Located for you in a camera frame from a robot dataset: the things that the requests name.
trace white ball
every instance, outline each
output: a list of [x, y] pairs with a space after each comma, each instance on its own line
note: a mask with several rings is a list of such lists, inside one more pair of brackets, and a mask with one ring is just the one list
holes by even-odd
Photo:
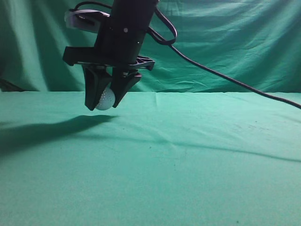
[[114, 92], [109, 88], [105, 88], [102, 96], [100, 97], [98, 105], [95, 107], [98, 110], [108, 110], [115, 103], [115, 95]]

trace green cloth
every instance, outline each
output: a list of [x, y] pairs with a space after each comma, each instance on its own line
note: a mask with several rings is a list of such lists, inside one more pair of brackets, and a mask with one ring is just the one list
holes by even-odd
[[300, 225], [300, 110], [254, 93], [83, 101], [0, 93], [1, 226]]
[[[62, 61], [66, 46], [92, 46], [96, 39], [65, 26], [65, 11], [79, 2], [0, 0], [0, 78], [25, 90], [84, 90], [81, 67]], [[263, 91], [301, 91], [300, 0], [161, 0], [158, 7], [179, 32], [175, 46], [193, 60]], [[151, 26], [172, 37], [156, 17]], [[132, 91], [245, 91], [149, 36], [141, 55], [156, 64], [152, 72], [141, 71]]]

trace green table surface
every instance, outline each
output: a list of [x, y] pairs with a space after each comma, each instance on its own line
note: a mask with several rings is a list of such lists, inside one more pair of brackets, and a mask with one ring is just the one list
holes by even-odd
[[299, 109], [254, 93], [83, 102], [0, 93], [1, 226], [301, 225]]

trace green backdrop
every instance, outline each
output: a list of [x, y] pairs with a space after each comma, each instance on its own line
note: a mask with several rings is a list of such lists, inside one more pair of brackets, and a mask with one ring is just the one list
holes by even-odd
[[[65, 46], [92, 46], [96, 38], [64, 24], [79, 2], [0, 0], [0, 78], [25, 90], [84, 90], [81, 67], [62, 61]], [[161, 0], [158, 7], [179, 32], [175, 46], [193, 60], [266, 92], [301, 91], [300, 0]], [[151, 26], [171, 37], [157, 18]], [[132, 91], [245, 91], [149, 36], [141, 55], [156, 64]]]

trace black cable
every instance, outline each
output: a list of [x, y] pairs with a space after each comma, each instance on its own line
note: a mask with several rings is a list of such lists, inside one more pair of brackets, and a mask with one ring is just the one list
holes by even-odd
[[148, 33], [150, 34], [150, 36], [156, 40], [157, 43], [161, 44], [161, 45], [172, 45], [175, 43], [176, 38], [178, 36], [178, 32], [176, 30], [176, 28], [174, 27], [174, 25], [158, 10], [158, 8], [156, 7], [155, 9], [155, 14], [157, 15], [157, 17], [169, 28], [169, 30], [173, 33], [174, 38], [171, 40], [161, 40], [159, 37], [156, 36], [156, 32], [154, 32], [154, 30], [149, 27]]
[[103, 7], [106, 7], [106, 8], [112, 8], [112, 6], [100, 3], [98, 1], [83, 1], [83, 2], [80, 2], [79, 4], [77, 4], [74, 9], [78, 10], [79, 7], [81, 7], [83, 5], [98, 5], [98, 6], [103, 6]]
[[[160, 34], [158, 34], [156, 31], [153, 30], [153, 32], [154, 32], [161, 40], [164, 40], [164, 38], [163, 38]], [[206, 67], [206, 66], [204, 66], [204, 65], [201, 65], [201, 64], [199, 64], [199, 63], [197, 63], [197, 62], [195, 62], [195, 61], [189, 59], [188, 57], [186, 57], [183, 53], [181, 53], [179, 50], [177, 50], [177, 49], [176, 49], [174, 46], [172, 46], [172, 45], [169, 45], [169, 47], [170, 47], [174, 52], [176, 52], [176, 54], [178, 54], [180, 57], [182, 57], [184, 60], [188, 61], [189, 63], [191, 63], [191, 64], [193, 64], [193, 65], [195, 65], [195, 66], [197, 66], [197, 67], [199, 67], [199, 68], [201, 68], [201, 69], [203, 69], [203, 70], [205, 70], [205, 71], [208, 71], [208, 72], [210, 72], [210, 73], [212, 73], [212, 74], [215, 74], [215, 75], [217, 75], [217, 76], [219, 76], [219, 77], [221, 77], [221, 78], [223, 78], [223, 79], [226, 79], [226, 80], [228, 80], [228, 81], [231, 81], [231, 82], [233, 82], [233, 83], [235, 83], [235, 84], [237, 84], [237, 85], [239, 85], [239, 86], [241, 86], [241, 87], [244, 87], [245, 89], [248, 89], [248, 90], [250, 90], [250, 91], [252, 91], [252, 92], [254, 92], [254, 93], [257, 93], [257, 94], [259, 94], [259, 95], [261, 95], [261, 96], [264, 96], [264, 97], [267, 97], [267, 98], [270, 98], [270, 99], [273, 99], [273, 100], [281, 101], [281, 102], [287, 103], [287, 104], [289, 104], [289, 105], [292, 105], [292, 106], [294, 106], [294, 107], [297, 107], [297, 108], [301, 109], [301, 105], [298, 104], [298, 103], [296, 103], [296, 102], [294, 102], [294, 101], [287, 100], [287, 99], [282, 98], [282, 97], [276, 97], [276, 96], [273, 96], [273, 95], [264, 93], [264, 92], [262, 92], [262, 91], [260, 91], [260, 90], [258, 90], [258, 89], [255, 89], [255, 88], [253, 88], [253, 87], [251, 87], [251, 86], [248, 86], [248, 85], [246, 85], [246, 84], [244, 84], [244, 83], [242, 83], [242, 82], [240, 82], [240, 81], [238, 81], [238, 80], [236, 80], [236, 79], [233, 79], [233, 78], [231, 78], [231, 77], [229, 77], [229, 76], [227, 76], [227, 75], [224, 75], [224, 74], [222, 74], [222, 73], [219, 73], [219, 72], [217, 72], [217, 71], [215, 71], [215, 70], [212, 70], [212, 69], [210, 69], [210, 68], [208, 68], [208, 67]]]

